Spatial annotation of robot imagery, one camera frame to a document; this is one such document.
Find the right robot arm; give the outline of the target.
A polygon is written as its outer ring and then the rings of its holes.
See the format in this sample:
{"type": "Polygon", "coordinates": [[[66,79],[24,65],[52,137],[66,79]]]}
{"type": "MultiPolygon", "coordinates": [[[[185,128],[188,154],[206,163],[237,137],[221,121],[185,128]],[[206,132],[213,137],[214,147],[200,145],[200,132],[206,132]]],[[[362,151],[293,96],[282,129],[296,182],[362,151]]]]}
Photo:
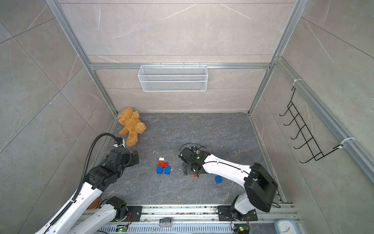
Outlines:
{"type": "Polygon", "coordinates": [[[223,160],[214,154],[198,148],[184,148],[179,153],[184,162],[184,174],[214,174],[231,180],[245,189],[237,195],[230,206],[219,206],[218,213],[224,215],[220,220],[236,219],[257,220],[256,212],[270,212],[278,184],[268,171],[259,163],[241,165],[223,160]]]}

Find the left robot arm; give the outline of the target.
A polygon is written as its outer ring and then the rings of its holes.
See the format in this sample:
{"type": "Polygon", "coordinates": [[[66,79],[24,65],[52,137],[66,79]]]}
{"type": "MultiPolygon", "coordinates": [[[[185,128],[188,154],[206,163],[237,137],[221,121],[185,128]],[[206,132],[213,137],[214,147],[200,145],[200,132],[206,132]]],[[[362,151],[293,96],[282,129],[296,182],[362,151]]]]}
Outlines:
{"type": "Polygon", "coordinates": [[[113,221],[123,221],[130,217],[130,212],[125,201],[112,197],[89,218],[76,224],[81,215],[102,193],[115,183],[127,167],[139,163],[138,153],[130,152],[125,148],[125,140],[110,133],[98,135],[90,146],[79,186],[64,206],[37,232],[39,234],[94,234],[105,224],[113,221]],[[111,137],[115,140],[114,148],[104,161],[88,169],[93,149],[102,137],[111,137]]]}

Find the blue lego brick bottom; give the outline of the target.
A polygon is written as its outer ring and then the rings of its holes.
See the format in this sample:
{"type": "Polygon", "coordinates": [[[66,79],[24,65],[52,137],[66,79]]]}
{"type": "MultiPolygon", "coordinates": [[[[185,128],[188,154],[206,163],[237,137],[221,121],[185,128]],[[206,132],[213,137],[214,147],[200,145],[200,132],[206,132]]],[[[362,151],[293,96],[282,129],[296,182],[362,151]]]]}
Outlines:
{"type": "Polygon", "coordinates": [[[169,174],[170,174],[170,171],[171,171],[170,166],[167,166],[167,167],[165,167],[165,169],[164,169],[164,174],[169,175],[169,174]]]}

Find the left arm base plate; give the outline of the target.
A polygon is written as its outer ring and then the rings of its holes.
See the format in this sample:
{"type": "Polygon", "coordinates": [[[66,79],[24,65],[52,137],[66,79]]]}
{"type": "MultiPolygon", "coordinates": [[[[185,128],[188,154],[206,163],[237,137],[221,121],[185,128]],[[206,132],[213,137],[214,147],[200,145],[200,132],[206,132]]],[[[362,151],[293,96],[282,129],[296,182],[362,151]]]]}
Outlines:
{"type": "Polygon", "coordinates": [[[115,221],[117,222],[139,222],[142,215],[142,206],[126,206],[117,213],[115,221]]]}

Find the red long lego brick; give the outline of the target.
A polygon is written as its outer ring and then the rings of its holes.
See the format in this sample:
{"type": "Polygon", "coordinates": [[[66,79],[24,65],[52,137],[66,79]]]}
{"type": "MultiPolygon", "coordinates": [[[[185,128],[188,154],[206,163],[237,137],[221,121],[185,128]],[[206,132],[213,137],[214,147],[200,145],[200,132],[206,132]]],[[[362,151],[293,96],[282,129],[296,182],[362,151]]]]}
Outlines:
{"type": "Polygon", "coordinates": [[[159,163],[158,166],[161,166],[161,167],[169,167],[169,164],[168,164],[168,163],[159,163]]]}

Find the blue lego brick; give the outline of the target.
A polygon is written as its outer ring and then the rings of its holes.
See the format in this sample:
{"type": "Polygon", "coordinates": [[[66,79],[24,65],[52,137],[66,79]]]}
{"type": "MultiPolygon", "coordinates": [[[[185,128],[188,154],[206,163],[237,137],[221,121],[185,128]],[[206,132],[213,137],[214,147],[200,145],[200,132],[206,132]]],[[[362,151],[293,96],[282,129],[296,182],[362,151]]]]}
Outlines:
{"type": "Polygon", "coordinates": [[[216,184],[220,184],[220,183],[222,183],[222,182],[223,182],[222,177],[219,176],[219,175],[217,175],[217,176],[215,177],[215,183],[216,183],[216,184]]]}
{"type": "Polygon", "coordinates": [[[157,167],[157,171],[156,171],[156,173],[157,173],[158,175],[161,175],[161,174],[163,173],[163,167],[162,167],[162,166],[158,166],[158,167],[157,167]]]}
{"type": "Polygon", "coordinates": [[[167,167],[165,167],[165,169],[164,169],[164,174],[169,175],[169,174],[170,174],[170,171],[171,171],[170,166],[167,166],[167,167]]]}

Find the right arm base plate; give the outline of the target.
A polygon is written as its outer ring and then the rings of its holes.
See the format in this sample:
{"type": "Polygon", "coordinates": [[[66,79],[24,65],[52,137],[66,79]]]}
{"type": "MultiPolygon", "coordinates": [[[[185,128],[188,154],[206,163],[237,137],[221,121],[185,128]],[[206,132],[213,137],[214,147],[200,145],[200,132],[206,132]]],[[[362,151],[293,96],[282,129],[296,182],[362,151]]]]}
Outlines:
{"type": "Polygon", "coordinates": [[[241,214],[240,212],[232,209],[230,206],[218,206],[216,212],[219,217],[219,221],[257,221],[257,212],[255,209],[250,210],[246,214],[241,214]]]}

